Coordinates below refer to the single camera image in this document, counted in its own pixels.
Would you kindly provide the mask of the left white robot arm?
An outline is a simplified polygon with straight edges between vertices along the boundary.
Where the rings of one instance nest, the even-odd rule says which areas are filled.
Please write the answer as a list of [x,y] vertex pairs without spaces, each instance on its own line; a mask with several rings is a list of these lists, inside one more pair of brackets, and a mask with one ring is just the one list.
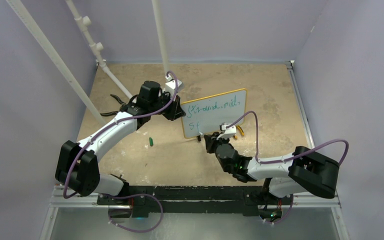
[[161,87],[145,81],[137,95],[115,111],[114,118],[92,135],[73,142],[66,141],[60,150],[55,179],[75,193],[86,197],[91,193],[109,195],[118,205],[129,199],[129,184],[121,177],[101,174],[99,161],[123,138],[137,131],[153,115],[174,121],[185,116],[180,107],[180,80],[170,80]]

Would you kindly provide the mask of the green marker cap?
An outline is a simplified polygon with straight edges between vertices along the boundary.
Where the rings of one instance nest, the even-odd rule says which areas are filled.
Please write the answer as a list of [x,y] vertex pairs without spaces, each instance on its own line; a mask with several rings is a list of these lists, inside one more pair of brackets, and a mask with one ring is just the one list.
[[149,145],[152,147],[154,145],[154,141],[151,137],[149,137],[148,139],[149,139]]

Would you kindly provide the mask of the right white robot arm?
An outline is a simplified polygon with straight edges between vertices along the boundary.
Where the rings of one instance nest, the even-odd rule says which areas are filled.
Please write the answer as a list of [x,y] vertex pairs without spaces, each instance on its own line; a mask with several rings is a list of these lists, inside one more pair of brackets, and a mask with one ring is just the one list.
[[216,156],[224,172],[242,183],[264,180],[260,196],[268,204],[303,192],[324,199],[335,197],[340,163],[319,153],[316,147],[297,146],[287,155],[257,160],[239,154],[219,132],[203,138],[206,152]]

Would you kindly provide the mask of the yellow framed whiteboard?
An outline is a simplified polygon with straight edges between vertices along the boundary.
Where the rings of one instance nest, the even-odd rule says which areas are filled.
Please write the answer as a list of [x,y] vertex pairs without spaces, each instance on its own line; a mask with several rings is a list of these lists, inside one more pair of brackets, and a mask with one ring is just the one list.
[[211,134],[220,125],[233,123],[246,112],[247,90],[240,88],[181,103],[185,116],[181,118],[186,139]]

